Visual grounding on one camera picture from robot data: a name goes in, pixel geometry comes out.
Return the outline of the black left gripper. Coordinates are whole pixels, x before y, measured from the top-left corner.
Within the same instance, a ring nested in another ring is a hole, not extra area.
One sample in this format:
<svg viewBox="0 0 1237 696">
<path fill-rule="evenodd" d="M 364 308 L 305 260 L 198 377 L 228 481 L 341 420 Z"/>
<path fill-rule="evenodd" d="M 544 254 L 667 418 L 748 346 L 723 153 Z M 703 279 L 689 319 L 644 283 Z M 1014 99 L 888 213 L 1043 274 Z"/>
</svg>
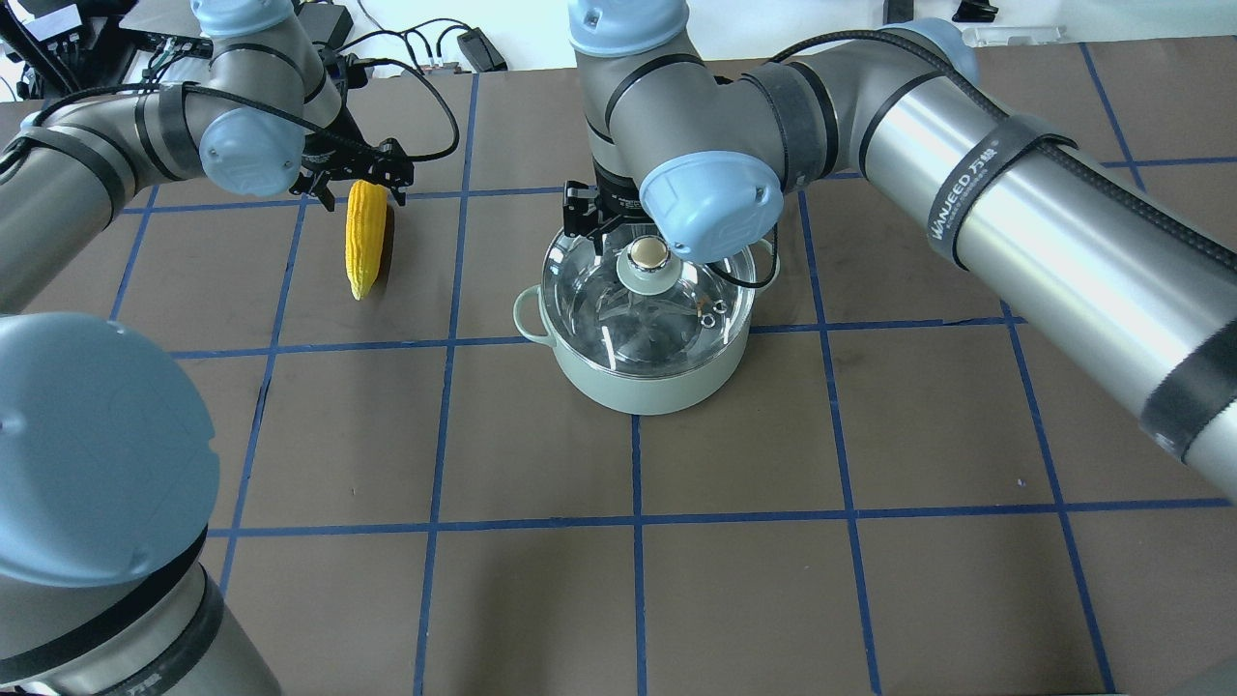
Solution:
<svg viewBox="0 0 1237 696">
<path fill-rule="evenodd" d="M 312 194 L 324 210 L 335 211 L 336 195 L 329 185 L 336 180 L 367 180 L 385 187 L 397 206 L 406 206 L 407 189 L 414 184 L 414 163 L 396 138 L 367 145 L 353 116 L 336 116 L 324 134 L 306 137 L 301 176 L 289 192 Z"/>
</svg>

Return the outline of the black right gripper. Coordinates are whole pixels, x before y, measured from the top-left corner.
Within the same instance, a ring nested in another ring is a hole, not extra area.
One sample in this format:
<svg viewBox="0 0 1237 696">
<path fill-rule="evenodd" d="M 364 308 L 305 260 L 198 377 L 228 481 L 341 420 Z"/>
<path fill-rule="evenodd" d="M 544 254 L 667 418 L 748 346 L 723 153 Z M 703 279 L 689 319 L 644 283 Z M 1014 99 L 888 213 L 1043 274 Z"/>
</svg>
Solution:
<svg viewBox="0 0 1237 696">
<path fill-rule="evenodd" d="M 589 239 L 593 255 L 605 253 L 606 235 L 623 224 L 644 224 L 644 206 L 633 178 L 607 171 L 593 162 L 595 185 L 567 180 L 562 185 L 562 232 Z"/>
</svg>

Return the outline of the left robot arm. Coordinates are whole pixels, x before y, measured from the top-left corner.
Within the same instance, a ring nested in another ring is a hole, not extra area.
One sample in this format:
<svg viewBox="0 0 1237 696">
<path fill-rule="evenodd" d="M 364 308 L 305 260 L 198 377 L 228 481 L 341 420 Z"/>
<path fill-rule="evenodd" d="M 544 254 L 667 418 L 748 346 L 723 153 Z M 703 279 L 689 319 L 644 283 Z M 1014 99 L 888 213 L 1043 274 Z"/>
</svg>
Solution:
<svg viewBox="0 0 1237 696">
<path fill-rule="evenodd" d="M 280 695 L 203 550 L 225 492 L 194 380 L 120 320 L 160 187 L 348 197 L 366 295 L 414 163 L 362 141 L 362 62 L 293 1 L 190 1 L 203 82 L 66 91 L 2 146 L 2 692 Z"/>
</svg>

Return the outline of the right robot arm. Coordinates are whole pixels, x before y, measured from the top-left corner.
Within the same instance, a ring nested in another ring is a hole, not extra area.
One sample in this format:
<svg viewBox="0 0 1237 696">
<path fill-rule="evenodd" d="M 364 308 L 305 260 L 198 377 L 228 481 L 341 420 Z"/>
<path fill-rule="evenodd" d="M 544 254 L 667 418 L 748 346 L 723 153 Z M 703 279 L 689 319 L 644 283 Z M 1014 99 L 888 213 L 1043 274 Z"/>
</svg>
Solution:
<svg viewBox="0 0 1237 696">
<path fill-rule="evenodd" d="M 944 19 L 823 35 L 729 84 L 685 1 L 570 1 L 569 40 L 604 185 L 631 185 L 670 253 L 716 263 L 783 202 L 857 171 L 1235 497 L 1235 252 L 974 84 Z"/>
</svg>

